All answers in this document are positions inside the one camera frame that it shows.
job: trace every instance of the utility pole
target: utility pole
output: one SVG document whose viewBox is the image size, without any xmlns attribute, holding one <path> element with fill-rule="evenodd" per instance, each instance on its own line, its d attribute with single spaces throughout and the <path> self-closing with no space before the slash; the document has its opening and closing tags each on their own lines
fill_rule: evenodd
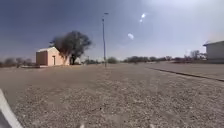
<svg viewBox="0 0 224 128">
<path fill-rule="evenodd" d="M 104 32 L 104 15 L 102 18 L 102 24 L 103 24 L 103 48 L 104 48 L 104 65 L 105 68 L 107 67 L 107 58 L 106 58 L 106 42 L 105 42 L 105 32 Z"/>
</svg>

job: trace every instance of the building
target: building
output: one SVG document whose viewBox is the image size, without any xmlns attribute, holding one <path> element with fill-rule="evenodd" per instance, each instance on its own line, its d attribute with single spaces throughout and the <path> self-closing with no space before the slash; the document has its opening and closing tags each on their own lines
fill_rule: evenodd
<svg viewBox="0 0 224 128">
<path fill-rule="evenodd" d="M 224 62 L 224 41 L 207 43 L 206 47 L 207 60 L 215 63 Z"/>
<path fill-rule="evenodd" d="M 64 63 L 59 51 L 55 47 L 50 47 L 36 52 L 36 64 L 40 66 L 69 65 L 69 59 Z"/>
</svg>

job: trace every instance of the pavement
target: pavement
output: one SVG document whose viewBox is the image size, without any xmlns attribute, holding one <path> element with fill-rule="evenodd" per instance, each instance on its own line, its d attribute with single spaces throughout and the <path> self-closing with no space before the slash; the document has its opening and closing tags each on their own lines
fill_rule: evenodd
<svg viewBox="0 0 224 128">
<path fill-rule="evenodd" d="M 224 127 L 224 83 L 148 64 L 0 70 L 23 127 Z"/>
</svg>

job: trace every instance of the wall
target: wall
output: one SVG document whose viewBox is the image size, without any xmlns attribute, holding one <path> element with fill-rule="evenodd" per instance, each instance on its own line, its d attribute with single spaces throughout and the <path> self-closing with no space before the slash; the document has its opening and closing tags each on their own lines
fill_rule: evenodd
<svg viewBox="0 0 224 128">
<path fill-rule="evenodd" d="M 54 58 L 55 56 L 55 65 L 63 65 L 63 58 L 59 55 L 59 52 L 56 48 L 51 48 L 48 51 L 48 66 L 54 66 Z"/>
<path fill-rule="evenodd" d="M 37 65 L 47 65 L 47 51 L 36 52 L 36 63 Z"/>
<path fill-rule="evenodd" d="M 206 46 L 208 60 L 224 59 L 224 43 L 215 43 Z"/>
</svg>

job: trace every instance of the tan building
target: tan building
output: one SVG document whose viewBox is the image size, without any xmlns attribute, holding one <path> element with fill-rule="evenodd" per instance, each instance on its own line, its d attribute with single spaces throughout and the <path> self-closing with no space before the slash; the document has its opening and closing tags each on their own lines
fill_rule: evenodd
<svg viewBox="0 0 224 128">
<path fill-rule="evenodd" d="M 43 66 L 69 65 L 69 59 L 63 63 L 59 51 L 55 47 L 50 47 L 36 52 L 36 63 Z"/>
</svg>

